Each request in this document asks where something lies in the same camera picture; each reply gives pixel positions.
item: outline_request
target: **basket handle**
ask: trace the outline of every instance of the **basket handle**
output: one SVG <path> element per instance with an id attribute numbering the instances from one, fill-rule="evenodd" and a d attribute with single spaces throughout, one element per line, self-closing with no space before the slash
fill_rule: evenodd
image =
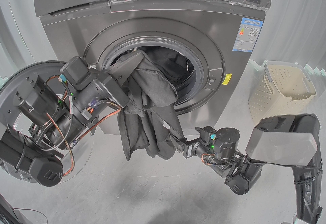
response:
<path id="1" fill-rule="evenodd" d="M 268 81 L 268 78 L 267 78 L 266 75 L 264 75 L 264 81 L 265 81 L 265 84 L 267 86 L 268 91 L 272 95 L 273 94 L 273 88 L 271 87 L 270 82 Z"/>

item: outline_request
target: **black wire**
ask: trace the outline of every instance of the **black wire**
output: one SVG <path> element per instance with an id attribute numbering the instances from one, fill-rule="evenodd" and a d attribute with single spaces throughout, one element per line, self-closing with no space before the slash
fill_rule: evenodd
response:
<path id="1" fill-rule="evenodd" d="M 307 166 L 296 166 L 296 165 L 282 165 L 282 164 L 277 164 L 277 163 L 272 163 L 272 162 L 250 162 L 250 163 L 243 163 L 244 165 L 247 164 L 253 164 L 253 165 L 257 165 L 257 164 L 270 164 L 270 165 L 276 165 L 276 166 L 282 166 L 282 167 L 287 167 L 287 168 L 300 168 L 300 169 L 319 169 L 318 167 L 307 167 Z"/>
<path id="2" fill-rule="evenodd" d="M 47 216 L 46 216 L 44 213 L 42 213 L 42 212 L 40 212 L 40 211 L 38 211 L 38 210 L 32 210 L 32 209 L 21 209 L 21 208 L 13 208 L 13 209 L 14 209 L 14 210 L 30 210 L 30 211 L 38 212 L 38 213 L 42 214 L 42 215 L 46 218 L 46 224 L 49 223 Z"/>
<path id="3" fill-rule="evenodd" d="M 318 173 L 316 174 L 316 176 L 311 177 L 311 178 L 306 179 L 306 180 L 303 180 L 303 181 L 294 181 L 294 185 L 303 185 L 303 184 L 314 181 L 316 178 L 318 178 L 320 173 L 323 172 L 322 167 L 323 167 L 323 161 L 321 161 L 321 163 L 320 163 L 320 169 L 319 169 Z"/>
<path id="4" fill-rule="evenodd" d="M 15 170 L 18 171 L 18 168 L 19 166 L 21 165 L 22 163 L 22 159 L 24 158 L 25 156 L 25 152 L 26 152 L 26 140 L 25 140 L 25 136 L 21 133 L 21 132 L 18 132 L 18 135 L 22 137 L 23 141 L 24 141 L 24 147 L 22 149 L 22 155 L 21 157 L 19 158 L 19 161 L 17 163 L 17 166 L 15 167 Z"/>

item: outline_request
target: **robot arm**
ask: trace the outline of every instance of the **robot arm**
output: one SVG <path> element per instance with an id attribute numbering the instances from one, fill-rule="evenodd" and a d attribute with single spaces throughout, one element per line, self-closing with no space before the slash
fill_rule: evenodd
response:
<path id="1" fill-rule="evenodd" d="M 74 57 L 60 66 L 60 76 L 43 80 L 37 72 L 27 71 L 20 76 L 22 80 L 16 80 L 17 83 L 13 77 L 11 81 L 16 87 L 6 95 L 13 98 L 10 110 L 3 108 L 7 105 L 4 102 L 0 111 L 4 114 L 7 110 L 7 114 L 13 114 L 18 110 L 29 118 L 32 121 L 29 128 L 31 138 L 13 129 L 2 115 L 0 166 L 24 181 L 44 186 L 58 184 L 64 175 L 60 161 L 63 154 L 58 149 L 76 145 L 86 127 L 90 131 L 100 123 L 98 116 L 107 106 L 120 109 L 129 102 L 121 86 L 143 57 L 141 52 L 137 53 L 126 62 L 103 71 L 89 69 L 83 58 Z M 53 78 L 59 78 L 67 89 L 65 100 L 49 87 L 47 82 Z"/>
<path id="2" fill-rule="evenodd" d="M 320 123 L 315 114 L 283 115 L 263 119 L 253 130 L 244 156 L 237 151 L 239 131 L 212 127 L 196 128 L 201 136 L 186 141 L 178 151 L 184 157 L 197 155 L 205 165 L 225 178 L 225 184 L 238 194 L 246 194 L 261 176 L 264 164 L 293 169 L 297 212 L 293 223 L 316 224 L 322 207 L 322 160 Z M 176 144 L 179 139 L 174 136 Z"/>
<path id="3" fill-rule="evenodd" d="M 0 101 L 3 96 L 2 100 L 13 98 L 10 105 L 0 103 L 0 167 L 25 181 L 44 186 L 58 184 L 64 175 L 60 161 L 63 154 L 58 149 L 77 145 L 83 136 L 81 132 L 86 128 L 90 131 L 101 122 L 98 116 L 107 106 L 120 109 L 128 103 L 123 83 L 142 59 L 143 54 L 138 53 L 123 63 L 98 71 L 88 68 L 84 59 L 75 57 L 64 66 L 58 62 L 62 74 L 51 74 L 48 80 L 35 71 L 20 71 L 9 80 L 12 84 L 0 90 Z M 52 78 L 62 81 L 68 98 L 59 98 L 49 87 L 47 82 Z M 8 114 L 14 109 L 32 121 L 31 138 L 8 123 Z M 170 130 L 178 152 L 185 158 L 200 157 L 225 178 L 225 184 L 236 194 L 246 194 L 252 188 L 264 164 L 293 168 L 297 195 L 294 222 L 317 223 L 322 210 L 319 206 L 322 161 L 320 124 L 314 114 L 263 119 L 253 130 L 246 155 L 237 150 L 240 133 L 235 128 L 216 131 L 210 126 L 196 127 L 200 137 L 188 141 L 166 122 L 162 123 Z"/>

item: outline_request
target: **beige plastic basket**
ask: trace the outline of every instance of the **beige plastic basket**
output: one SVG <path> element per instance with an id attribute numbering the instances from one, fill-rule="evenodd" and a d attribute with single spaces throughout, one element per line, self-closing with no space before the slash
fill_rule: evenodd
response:
<path id="1" fill-rule="evenodd" d="M 249 99 L 255 124 L 271 116 L 297 114 L 316 96 L 309 75 L 300 65 L 267 61 L 265 72 Z"/>

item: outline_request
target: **washing machine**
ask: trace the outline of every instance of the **washing machine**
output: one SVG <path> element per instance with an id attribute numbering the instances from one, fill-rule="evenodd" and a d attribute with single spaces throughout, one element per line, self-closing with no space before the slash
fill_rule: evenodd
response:
<path id="1" fill-rule="evenodd" d="M 83 56 L 104 69 L 135 49 L 162 47 L 186 60 L 175 85 L 185 135 L 214 126 L 254 49 L 271 0 L 34 0 L 61 61 Z M 101 129 L 119 134 L 116 118 Z"/>

